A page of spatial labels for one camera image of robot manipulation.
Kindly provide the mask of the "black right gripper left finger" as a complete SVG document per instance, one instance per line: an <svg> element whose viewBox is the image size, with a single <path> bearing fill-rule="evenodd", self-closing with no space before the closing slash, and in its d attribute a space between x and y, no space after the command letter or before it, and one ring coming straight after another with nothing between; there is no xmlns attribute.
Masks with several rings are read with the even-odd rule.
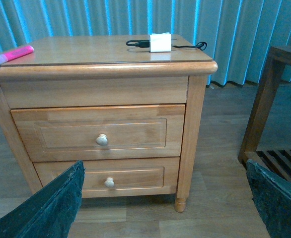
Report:
<svg viewBox="0 0 291 238"><path fill-rule="evenodd" d="M66 238L82 202L82 161L0 218L0 238Z"/></svg>

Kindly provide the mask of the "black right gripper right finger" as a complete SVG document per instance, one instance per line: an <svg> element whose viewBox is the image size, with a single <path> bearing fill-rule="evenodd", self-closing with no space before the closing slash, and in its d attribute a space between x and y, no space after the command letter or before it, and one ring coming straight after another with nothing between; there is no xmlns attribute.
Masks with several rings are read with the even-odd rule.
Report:
<svg viewBox="0 0 291 238"><path fill-rule="evenodd" d="M291 183L249 159L246 176L252 200L272 238L291 238Z"/></svg>

